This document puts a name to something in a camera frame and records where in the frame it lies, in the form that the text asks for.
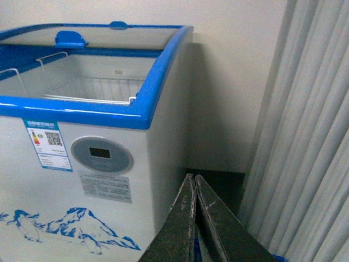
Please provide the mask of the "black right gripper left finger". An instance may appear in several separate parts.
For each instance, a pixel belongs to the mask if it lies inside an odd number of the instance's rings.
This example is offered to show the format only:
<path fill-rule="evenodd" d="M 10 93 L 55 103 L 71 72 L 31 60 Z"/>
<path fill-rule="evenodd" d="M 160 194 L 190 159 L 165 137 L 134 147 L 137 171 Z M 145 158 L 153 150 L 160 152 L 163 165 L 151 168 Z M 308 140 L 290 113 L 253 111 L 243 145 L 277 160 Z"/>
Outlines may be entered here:
<path fill-rule="evenodd" d="M 196 185 L 187 174 L 163 227 L 139 261 L 193 261 L 195 243 Z"/>

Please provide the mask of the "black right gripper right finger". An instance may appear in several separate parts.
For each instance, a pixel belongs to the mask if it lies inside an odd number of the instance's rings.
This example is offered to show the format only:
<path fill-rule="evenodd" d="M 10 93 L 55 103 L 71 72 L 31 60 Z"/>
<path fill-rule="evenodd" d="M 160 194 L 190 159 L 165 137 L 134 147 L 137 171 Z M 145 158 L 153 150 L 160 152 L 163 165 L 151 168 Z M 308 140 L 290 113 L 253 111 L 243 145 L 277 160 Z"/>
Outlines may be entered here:
<path fill-rule="evenodd" d="M 241 222 L 201 175 L 195 176 L 198 227 L 213 261 L 277 261 Z"/>

